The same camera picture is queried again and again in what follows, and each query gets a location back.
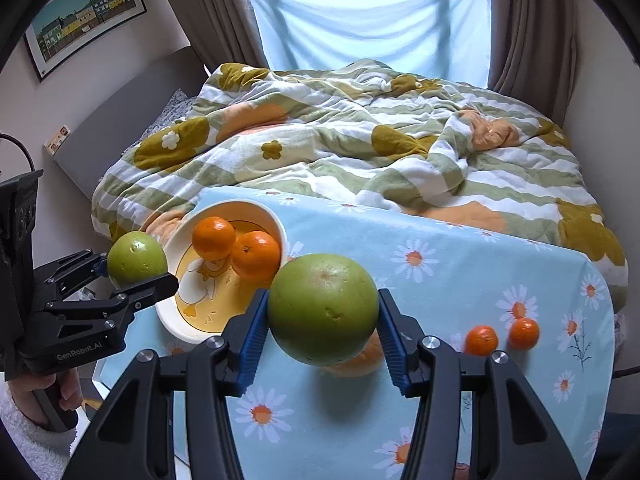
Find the blanket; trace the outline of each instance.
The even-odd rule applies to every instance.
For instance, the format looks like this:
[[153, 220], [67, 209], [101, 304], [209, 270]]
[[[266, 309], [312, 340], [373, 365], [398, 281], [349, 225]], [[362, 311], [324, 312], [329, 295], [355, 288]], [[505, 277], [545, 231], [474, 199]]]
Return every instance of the blanket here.
[[[567, 135], [523, 102], [466, 83], [369, 59], [333, 71], [225, 63], [186, 117], [107, 171], [94, 228], [115, 240], [153, 224], [169, 236], [212, 186], [391, 209], [525, 238], [540, 251], [566, 247], [596, 264], [616, 311], [625, 303], [625, 255]], [[583, 292], [606, 293], [587, 282]]]

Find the green fruit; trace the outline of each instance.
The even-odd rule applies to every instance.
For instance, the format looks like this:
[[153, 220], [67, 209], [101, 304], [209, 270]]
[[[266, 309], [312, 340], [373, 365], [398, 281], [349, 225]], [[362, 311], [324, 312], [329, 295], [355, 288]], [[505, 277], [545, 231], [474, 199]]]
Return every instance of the green fruit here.
[[107, 256], [107, 272], [117, 287], [159, 276], [166, 269], [162, 246], [142, 231], [122, 235]]
[[371, 276], [336, 254], [308, 254], [284, 265], [271, 283], [267, 307], [278, 345], [315, 366], [357, 355], [376, 327], [378, 312]]

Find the bowl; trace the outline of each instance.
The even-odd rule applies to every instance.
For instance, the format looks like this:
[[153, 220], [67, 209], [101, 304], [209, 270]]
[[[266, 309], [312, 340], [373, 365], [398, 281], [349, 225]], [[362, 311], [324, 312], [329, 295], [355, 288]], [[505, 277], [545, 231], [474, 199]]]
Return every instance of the bowl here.
[[270, 285], [241, 280], [228, 258], [204, 262], [195, 253], [191, 234], [198, 222], [209, 216], [224, 218], [239, 234], [267, 232], [280, 245], [280, 267], [287, 263], [284, 227], [273, 211], [258, 202], [225, 200], [185, 220], [164, 247], [168, 271], [178, 277], [180, 287], [175, 296], [156, 303], [156, 312], [171, 334], [190, 344], [219, 335], [231, 317], [246, 310], [256, 288]]

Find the orange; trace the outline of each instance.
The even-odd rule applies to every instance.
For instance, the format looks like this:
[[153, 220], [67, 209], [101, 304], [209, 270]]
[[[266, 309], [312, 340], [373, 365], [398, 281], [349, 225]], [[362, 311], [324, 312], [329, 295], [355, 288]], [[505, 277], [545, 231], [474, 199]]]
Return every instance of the orange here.
[[528, 317], [517, 319], [509, 330], [509, 345], [516, 350], [531, 350], [540, 338], [540, 327]]
[[466, 334], [465, 354], [487, 357], [497, 348], [498, 336], [488, 325], [475, 326]]
[[236, 229], [219, 216], [200, 220], [191, 234], [193, 250], [210, 262], [229, 256], [235, 241]]
[[231, 248], [231, 266], [248, 282], [266, 282], [280, 267], [280, 246], [271, 235], [251, 231], [238, 237]]

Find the table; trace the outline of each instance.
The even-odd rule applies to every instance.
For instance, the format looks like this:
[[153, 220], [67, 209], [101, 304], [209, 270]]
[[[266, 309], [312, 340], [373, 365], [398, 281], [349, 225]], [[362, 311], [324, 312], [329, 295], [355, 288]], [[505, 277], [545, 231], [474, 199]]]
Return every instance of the table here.
[[[489, 324], [506, 344], [514, 316], [540, 325], [530, 352], [512, 353], [568, 443], [582, 476], [593, 459], [614, 354], [613, 310], [603, 278], [583, 254], [466, 226], [393, 211], [286, 194], [217, 187], [196, 211], [250, 198], [282, 221], [290, 256], [336, 253], [361, 263], [378, 288], [426, 333], [460, 349], [473, 326]], [[155, 310], [136, 314], [127, 348], [105, 360], [100, 380], [113, 386], [135, 354], [187, 350]], [[386, 368], [337, 378], [290, 359], [268, 337], [254, 384], [228, 399], [247, 480], [399, 479], [418, 400], [401, 397]], [[470, 455], [471, 397], [461, 398], [458, 461]], [[256, 420], [256, 406], [269, 413]], [[184, 395], [175, 400], [175, 453], [186, 455]]]

